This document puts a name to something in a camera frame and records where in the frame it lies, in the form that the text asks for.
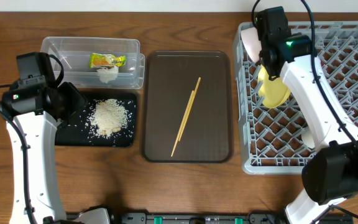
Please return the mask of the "long wooden chopstick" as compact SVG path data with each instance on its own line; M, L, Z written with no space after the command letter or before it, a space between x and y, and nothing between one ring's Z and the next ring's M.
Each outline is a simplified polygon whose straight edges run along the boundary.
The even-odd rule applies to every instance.
M183 135L183 132L184 132L184 129L185 129L185 126L186 126L186 122L187 122L188 117L190 115L190 111L192 109L192 105L193 105L193 102L194 102L194 99L195 99L195 95L196 95L196 93L198 91L198 87L200 85L200 82L201 82L201 77L198 78L196 86L195 86L195 89L191 92L190 98L188 100L188 104L186 106L186 109L185 109L185 112L184 112L184 115L183 115L183 118L182 118L182 121L181 121L180 128L178 130L178 134L177 134L175 143L173 145L172 153L170 155L171 157L173 157L173 155L175 153L175 149L177 147L177 144L180 142L181 137Z

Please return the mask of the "green snack wrapper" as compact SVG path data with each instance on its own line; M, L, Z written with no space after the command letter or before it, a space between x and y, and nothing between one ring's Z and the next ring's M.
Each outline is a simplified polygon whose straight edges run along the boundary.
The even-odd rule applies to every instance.
M113 54L92 53L89 59L90 68L113 68L122 67L126 64L126 56L115 56Z

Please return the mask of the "yellow plate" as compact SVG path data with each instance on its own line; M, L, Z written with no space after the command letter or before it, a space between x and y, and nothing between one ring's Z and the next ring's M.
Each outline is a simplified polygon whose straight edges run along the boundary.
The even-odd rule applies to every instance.
M287 101L291 94L290 89L278 77L275 80L269 80L269 75L263 65L260 66L258 74L258 82L262 82L262 86L258 90L260 97L264 100L262 104L268 108L276 108Z

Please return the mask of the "rice food scraps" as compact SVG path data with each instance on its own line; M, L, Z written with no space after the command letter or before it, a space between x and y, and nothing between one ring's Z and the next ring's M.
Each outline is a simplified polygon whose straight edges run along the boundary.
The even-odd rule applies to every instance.
M124 102L111 98L93 100L92 103L85 124L91 138L110 139L129 127L134 114L126 106L132 106L133 101Z

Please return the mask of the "pale green cup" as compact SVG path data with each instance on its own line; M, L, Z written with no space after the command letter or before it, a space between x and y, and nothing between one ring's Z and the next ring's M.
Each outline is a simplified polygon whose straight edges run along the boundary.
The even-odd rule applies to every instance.
M301 134L301 140L308 148L315 148L313 135L310 131L310 129L306 128L303 133Z

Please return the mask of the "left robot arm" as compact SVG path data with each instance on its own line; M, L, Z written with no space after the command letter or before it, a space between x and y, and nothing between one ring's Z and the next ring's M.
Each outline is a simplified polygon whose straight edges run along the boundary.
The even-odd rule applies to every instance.
M14 202L10 223L109 223L106 208L93 207L70 220L58 190L55 136L59 120L84 107L71 84L19 80L2 95L12 144Z

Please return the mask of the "white tissue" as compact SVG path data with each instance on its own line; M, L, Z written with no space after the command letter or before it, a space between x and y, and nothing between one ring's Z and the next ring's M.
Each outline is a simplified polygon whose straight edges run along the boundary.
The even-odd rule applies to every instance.
M97 69L99 80L102 83L109 83L117 78L119 74L119 68L117 66L111 68Z

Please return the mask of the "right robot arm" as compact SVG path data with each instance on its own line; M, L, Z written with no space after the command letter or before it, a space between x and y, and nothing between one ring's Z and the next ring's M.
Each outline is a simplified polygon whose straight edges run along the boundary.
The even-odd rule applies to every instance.
M358 127L347 117L321 69L315 31L294 34L283 7L253 12L269 79L281 79L296 99L316 155L302 169L303 190L285 208L287 223L318 223L330 210L358 216L339 204L358 194Z

